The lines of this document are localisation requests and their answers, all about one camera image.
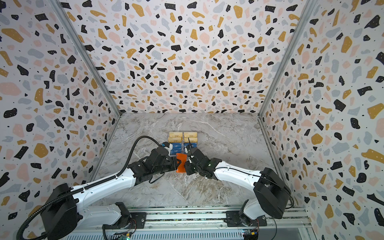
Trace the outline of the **orange card holder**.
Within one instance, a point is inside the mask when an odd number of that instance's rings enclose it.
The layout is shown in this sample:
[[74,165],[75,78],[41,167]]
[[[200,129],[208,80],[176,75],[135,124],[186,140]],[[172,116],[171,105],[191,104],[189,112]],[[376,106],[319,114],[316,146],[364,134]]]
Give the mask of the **orange card holder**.
[[188,156],[185,154],[177,153],[176,154],[177,159],[177,173],[186,173],[185,164],[187,162]]

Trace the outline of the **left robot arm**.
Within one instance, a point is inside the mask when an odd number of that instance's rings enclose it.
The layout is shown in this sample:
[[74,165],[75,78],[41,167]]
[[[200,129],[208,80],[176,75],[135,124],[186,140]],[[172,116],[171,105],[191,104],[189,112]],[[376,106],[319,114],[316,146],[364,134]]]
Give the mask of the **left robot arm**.
[[140,217],[134,217],[124,203],[116,202],[107,207],[92,204],[118,191],[132,188],[144,182],[152,182],[153,176],[176,171],[181,160],[170,155],[167,147],[157,147],[148,157],[125,165],[108,177],[78,187],[63,184],[54,189],[41,217],[48,240],[60,240],[78,226],[101,225],[106,229],[141,228]]

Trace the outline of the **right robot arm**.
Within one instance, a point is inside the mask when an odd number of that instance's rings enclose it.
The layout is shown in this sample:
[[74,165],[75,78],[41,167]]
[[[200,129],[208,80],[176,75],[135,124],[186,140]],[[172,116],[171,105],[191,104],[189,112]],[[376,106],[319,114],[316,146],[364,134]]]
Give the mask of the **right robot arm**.
[[256,219],[270,216],[282,219],[291,198],[291,191],[285,182],[270,168],[262,171],[247,170],[233,166],[223,160],[209,159],[197,147],[185,148],[188,160],[185,163],[186,173],[198,173],[207,179],[230,182],[246,188],[255,194],[252,200],[246,200],[239,211],[239,219],[234,223],[252,226]]

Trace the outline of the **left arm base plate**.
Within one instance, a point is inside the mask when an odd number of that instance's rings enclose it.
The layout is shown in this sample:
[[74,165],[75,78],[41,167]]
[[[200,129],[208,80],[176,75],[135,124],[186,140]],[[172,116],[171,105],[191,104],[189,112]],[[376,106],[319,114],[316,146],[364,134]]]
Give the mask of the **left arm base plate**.
[[120,218],[120,229],[125,229],[126,231],[143,229],[146,223],[147,213],[145,212],[133,212],[129,215],[122,215]]

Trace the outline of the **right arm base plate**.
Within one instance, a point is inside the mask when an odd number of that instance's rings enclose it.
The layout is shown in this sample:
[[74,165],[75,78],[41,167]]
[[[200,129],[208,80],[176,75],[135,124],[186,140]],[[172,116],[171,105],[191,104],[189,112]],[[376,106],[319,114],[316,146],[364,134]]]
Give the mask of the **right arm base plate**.
[[251,220],[240,211],[226,211],[224,222],[228,227],[266,227],[267,220],[265,216],[258,217],[256,220]]

